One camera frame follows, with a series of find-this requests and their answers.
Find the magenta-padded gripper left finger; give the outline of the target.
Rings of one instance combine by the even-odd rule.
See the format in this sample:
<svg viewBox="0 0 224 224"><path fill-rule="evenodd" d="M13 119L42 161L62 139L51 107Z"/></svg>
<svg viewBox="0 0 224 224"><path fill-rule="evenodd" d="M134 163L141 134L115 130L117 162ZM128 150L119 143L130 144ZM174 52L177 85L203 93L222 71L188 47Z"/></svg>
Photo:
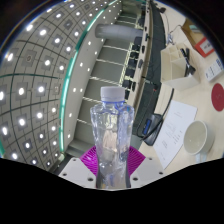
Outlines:
<svg viewBox="0 0 224 224"><path fill-rule="evenodd" d="M98 161L94 147L80 158L72 157L60 172L59 177L84 188L96 188Z"/></svg>

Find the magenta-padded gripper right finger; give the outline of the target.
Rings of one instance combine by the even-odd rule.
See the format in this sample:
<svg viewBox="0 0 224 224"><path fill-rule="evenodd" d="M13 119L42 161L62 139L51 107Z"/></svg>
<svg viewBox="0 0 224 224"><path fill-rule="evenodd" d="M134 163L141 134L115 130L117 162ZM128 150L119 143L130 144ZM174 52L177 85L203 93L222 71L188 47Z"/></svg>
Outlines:
<svg viewBox="0 0 224 224"><path fill-rule="evenodd" d="M140 188L164 176L160 163L153 157L145 157L134 147L129 148L127 170L132 188Z"/></svg>

